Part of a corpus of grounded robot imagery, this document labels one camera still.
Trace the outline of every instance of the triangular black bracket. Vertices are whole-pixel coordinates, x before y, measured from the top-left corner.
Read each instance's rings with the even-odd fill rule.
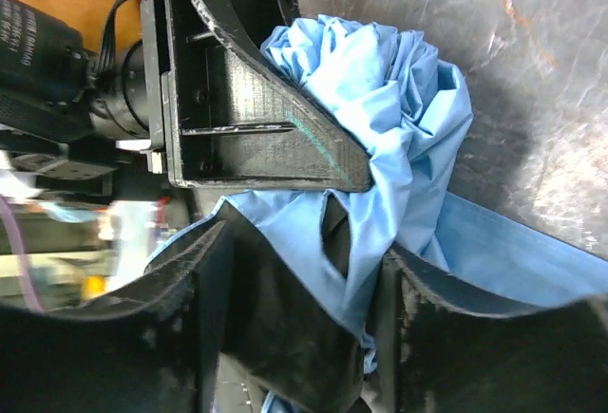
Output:
[[[370,188],[365,149],[259,51],[275,26],[299,16],[297,0],[144,4],[143,16],[156,22],[144,18],[144,33],[154,29],[159,44],[159,71],[146,68],[146,79],[161,82],[161,111],[151,109],[150,135],[158,141],[164,133],[156,144],[164,141],[175,186]]]

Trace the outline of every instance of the teal line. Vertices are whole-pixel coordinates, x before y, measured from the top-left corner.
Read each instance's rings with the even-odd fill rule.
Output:
[[[299,121],[294,114],[288,113],[287,118],[289,122],[295,125],[295,128],[300,130],[304,135],[311,140],[314,145],[314,148],[319,151],[319,153],[325,158],[325,160],[333,167],[334,170],[338,172],[338,175],[345,180],[352,188],[354,188],[354,183],[352,183],[351,178],[340,168],[340,165],[333,159],[333,155],[329,150],[325,148],[323,143],[316,138],[316,136],[305,126],[301,121]]]

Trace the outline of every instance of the black cable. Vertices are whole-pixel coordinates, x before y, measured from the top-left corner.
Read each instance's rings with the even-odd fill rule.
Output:
[[[93,76],[96,78],[114,66],[116,60],[116,11],[127,1],[129,0],[116,0],[110,13],[107,15],[102,35],[102,45],[100,46],[97,63],[93,67]]]

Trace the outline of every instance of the metal table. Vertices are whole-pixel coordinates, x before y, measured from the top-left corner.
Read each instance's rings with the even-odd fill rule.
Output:
[[[608,0],[299,1],[424,30],[475,112],[450,190],[608,257]]]

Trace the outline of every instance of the gray table surface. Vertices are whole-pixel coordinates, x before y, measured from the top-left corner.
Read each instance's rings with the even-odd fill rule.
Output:
[[[299,0],[421,29],[468,82],[450,190],[608,257],[608,0]]]

